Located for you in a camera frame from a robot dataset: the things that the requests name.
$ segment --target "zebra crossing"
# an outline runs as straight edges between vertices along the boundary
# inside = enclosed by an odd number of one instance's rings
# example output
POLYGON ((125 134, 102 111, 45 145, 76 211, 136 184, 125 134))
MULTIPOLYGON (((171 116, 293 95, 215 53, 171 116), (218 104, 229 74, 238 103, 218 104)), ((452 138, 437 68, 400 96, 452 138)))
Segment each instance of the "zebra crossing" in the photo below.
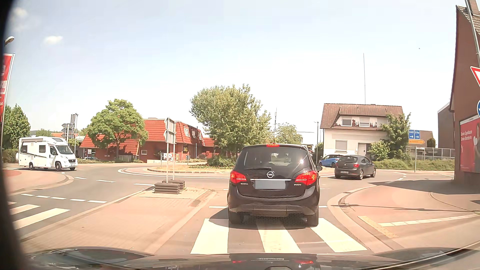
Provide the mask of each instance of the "zebra crossing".
POLYGON ((348 253, 368 251, 341 229, 325 218, 319 218, 316 227, 292 228, 279 219, 257 219, 250 225, 231 225, 228 219, 204 218, 201 226, 187 225, 179 232, 178 239, 167 241, 161 253, 176 248, 182 243, 182 252, 190 254, 229 254, 245 252, 265 253, 348 253), (200 227, 193 243, 188 245, 184 239, 188 231, 200 227))
POLYGON ((24 204, 18 206, 16 202, 8 202, 8 205, 10 206, 10 214, 14 220, 13 226, 17 230, 70 211, 70 209, 63 208, 43 209, 40 205, 34 204, 24 204), (20 213, 26 215, 16 218, 20 213))

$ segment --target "car rear window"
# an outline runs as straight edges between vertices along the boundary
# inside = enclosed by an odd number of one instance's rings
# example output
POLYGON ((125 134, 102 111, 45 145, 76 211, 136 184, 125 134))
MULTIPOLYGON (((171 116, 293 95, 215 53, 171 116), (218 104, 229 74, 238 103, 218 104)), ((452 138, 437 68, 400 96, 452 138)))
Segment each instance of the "car rear window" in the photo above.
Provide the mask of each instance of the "car rear window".
POLYGON ((308 151, 296 147, 248 147, 237 160, 236 168, 291 167, 302 170, 310 167, 308 151))
POLYGON ((344 161, 344 162, 357 162, 358 158, 356 157, 340 157, 338 161, 344 161))

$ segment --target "yellow direction sign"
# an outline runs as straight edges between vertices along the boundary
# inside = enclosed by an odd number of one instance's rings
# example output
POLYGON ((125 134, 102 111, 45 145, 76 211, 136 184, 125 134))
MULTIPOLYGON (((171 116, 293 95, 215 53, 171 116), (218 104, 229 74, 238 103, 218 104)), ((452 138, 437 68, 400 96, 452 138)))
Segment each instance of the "yellow direction sign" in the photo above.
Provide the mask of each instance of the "yellow direction sign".
POLYGON ((408 139, 408 143, 412 145, 422 145, 425 143, 425 141, 419 139, 408 139))

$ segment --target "white motorhome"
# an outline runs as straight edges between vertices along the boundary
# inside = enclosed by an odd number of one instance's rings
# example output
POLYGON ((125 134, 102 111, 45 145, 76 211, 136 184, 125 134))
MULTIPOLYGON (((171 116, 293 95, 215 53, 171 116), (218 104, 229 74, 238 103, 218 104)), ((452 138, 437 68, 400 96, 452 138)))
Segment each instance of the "white motorhome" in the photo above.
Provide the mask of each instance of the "white motorhome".
POLYGON ((18 143, 18 165, 34 168, 63 168, 75 170, 78 162, 74 153, 63 138, 57 137, 25 137, 18 143))

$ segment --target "license plate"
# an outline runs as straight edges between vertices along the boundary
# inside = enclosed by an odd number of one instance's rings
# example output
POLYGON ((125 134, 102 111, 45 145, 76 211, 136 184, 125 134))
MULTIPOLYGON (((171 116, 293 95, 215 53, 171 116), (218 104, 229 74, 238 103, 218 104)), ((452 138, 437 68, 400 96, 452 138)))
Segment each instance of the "license plate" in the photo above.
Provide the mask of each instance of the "license plate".
POLYGON ((255 189, 285 189, 285 180, 255 180, 255 189))

